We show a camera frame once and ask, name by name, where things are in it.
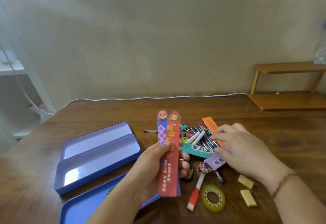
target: person's right hand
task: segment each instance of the person's right hand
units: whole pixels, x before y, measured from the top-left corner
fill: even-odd
[[[233,169],[260,181],[270,191],[287,173],[292,172],[262,140],[250,134],[240,123],[218,127],[210,140],[224,141],[229,151],[224,148],[215,148],[214,151],[222,155]]]

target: small wooden rack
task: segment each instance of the small wooden rack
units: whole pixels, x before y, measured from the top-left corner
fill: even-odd
[[[316,92],[326,71],[325,64],[288,62],[255,65],[256,76],[248,97],[262,110],[313,110],[326,109],[326,97]],[[319,73],[309,92],[255,94],[260,72],[264,74]]]

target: brown string bracelet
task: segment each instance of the brown string bracelet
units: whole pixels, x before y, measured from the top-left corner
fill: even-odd
[[[296,173],[288,173],[278,184],[276,190],[274,191],[274,193],[271,195],[273,198],[276,197],[277,193],[280,191],[282,185],[288,180],[289,177],[291,176],[298,176]]]

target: power cord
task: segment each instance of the power cord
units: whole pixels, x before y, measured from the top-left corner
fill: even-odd
[[[14,75],[16,77],[16,80],[18,82],[19,87],[21,88],[22,92],[24,93],[25,97],[28,99],[28,101],[37,109],[39,109],[40,111],[49,114],[49,115],[54,115],[55,113],[48,113],[44,110],[42,110],[41,108],[39,108],[37,105],[35,105],[33,103],[33,101],[31,101],[31,99],[28,97],[28,95],[26,94],[20,80],[18,77],[17,72],[15,71],[15,69],[13,68],[13,66],[10,63],[10,59],[6,53],[6,51],[3,49],[2,45],[0,44],[0,49],[3,51],[3,53],[5,54],[5,57],[12,69],[12,71],[14,72]],[[167,98],[154,98],[154,97],[140,97],[140,98],[134,98],[134,99],[83,99],[83,98],[79,98],[79,99],[73,99],[71,101],[69,101],[63,108],[65,108],[68,104],[70,104],[71,102],[75,102],[78,100],[86,100],[86,101],[104,101],[104,100],[137,100],[137,99],[174,99],[174,98],[207,98],[207,97],[226,97],[226,96],[232,96],[232,95],[237,95],[237,94],[243,94],[243,95],[247,95],[246,93],[233,93],[233,94],[224,94],[224,95],[208,95],[208,96],[173,96],[173,97],[167,97]]]

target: person's left hand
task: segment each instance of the person's left hand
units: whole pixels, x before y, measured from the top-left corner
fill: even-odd
[[[136,163],[124,177],[124,180],[132,182],[133,186],[136,187],[137,198],[141,204],[153,198],[157,193],[160,159],[170,150],[171,145],[169,141],[164,145],[156,143],[150,146],[139,156]],[[182,178],[187,175],[190,168],[187,162],[190,156],[185,151],[179,150],[179,158],[183,159],[179,160],[179,178]]]

